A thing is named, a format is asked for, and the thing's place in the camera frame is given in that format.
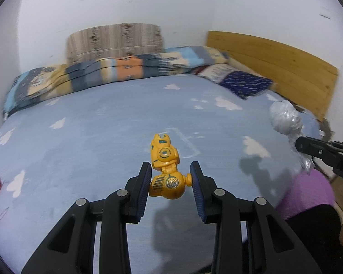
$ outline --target plastic bag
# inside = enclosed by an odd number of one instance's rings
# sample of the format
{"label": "plastic bag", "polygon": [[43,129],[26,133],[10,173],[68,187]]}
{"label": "plastic bag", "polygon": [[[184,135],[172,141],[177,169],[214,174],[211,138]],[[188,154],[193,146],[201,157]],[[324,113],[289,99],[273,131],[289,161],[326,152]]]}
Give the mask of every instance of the plastic bag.
{"label": "plastic bag", "polygon": [[288,137],[291,149],[300,157],[301,167],[310,174],[314,167],[311,156],[298,152],[295,147],[297,138],[304,136],[301,131],[303,124],[297,110],[289,101],[274,102],[269,108],[269,114],[274,130]]}

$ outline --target circular emblem on toy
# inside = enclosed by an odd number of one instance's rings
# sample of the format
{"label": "circular emblem on toy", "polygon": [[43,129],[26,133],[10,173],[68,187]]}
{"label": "circular emblem on toy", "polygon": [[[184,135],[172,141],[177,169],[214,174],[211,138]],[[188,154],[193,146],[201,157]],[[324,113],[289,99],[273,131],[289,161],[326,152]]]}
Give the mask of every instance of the circular emblem on toy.
{"label": "circular emblem on toy", "polygon": [[169,176],[165,181],[165,185],[167,188],[176,188],[179,185],[179,180],[174,176]]}

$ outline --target bed sheet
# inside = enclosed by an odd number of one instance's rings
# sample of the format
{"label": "bed sheet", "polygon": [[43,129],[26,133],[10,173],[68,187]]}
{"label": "bed sheet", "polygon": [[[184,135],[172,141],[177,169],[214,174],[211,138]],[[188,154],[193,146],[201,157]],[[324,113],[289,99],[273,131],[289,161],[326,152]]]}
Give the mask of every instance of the bed sheet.
{"label": "bed sheet", "polygon": [[[236,197],[277,205],[300,162],[269,122],[275,100],[282,97],[271,91],[241,100],[207,79],[177,75],[93,87],[13,114],[0,130],[0,255],[20,273],[76,199],[103,199],[138,174],[155,133],[169,134],[180,172],[199,161]],[[301,115],[317,138],[314,117]],[[149,198],[127,235],[134,274],[193,273],[212,260],[215,225],[201,222],[191,188],[178,200]],[[95,273],[97,262],[96,248]]]}

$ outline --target white wall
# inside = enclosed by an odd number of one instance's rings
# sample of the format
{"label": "white wall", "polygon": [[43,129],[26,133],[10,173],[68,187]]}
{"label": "white wall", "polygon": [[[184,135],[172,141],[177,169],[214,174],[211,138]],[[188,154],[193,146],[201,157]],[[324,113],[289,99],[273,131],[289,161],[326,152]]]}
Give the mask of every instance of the white wall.
{"label": "white wall", "polygon": [[160,25],[165,46],[202,45],[215,0],[22,0],[18,43],[22,72],[65,62],[66,38],[98,25]]}
{"label": "white wall", "polygon": [[20,74],[17,43],[17,16],[20,0],[5,0],[0,7],[0,127],[6,93]]}
{"label": "white wall", "polygon": [[339,68],[326,117],[343,141],[343,8],[337,0],[217,0],[212,29],[282,42]]}

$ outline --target headboard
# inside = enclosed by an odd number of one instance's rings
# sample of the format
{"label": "headboard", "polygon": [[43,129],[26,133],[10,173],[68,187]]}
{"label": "headboard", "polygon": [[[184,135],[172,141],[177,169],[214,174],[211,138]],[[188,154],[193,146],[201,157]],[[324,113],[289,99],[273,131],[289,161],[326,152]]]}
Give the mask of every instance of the headboard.
{"label": "headboard", "polygon": [[338,77],[336,67],[307,52],[251,35],[209,31],[207,46],[277,83],[275,91],[322,120]]}

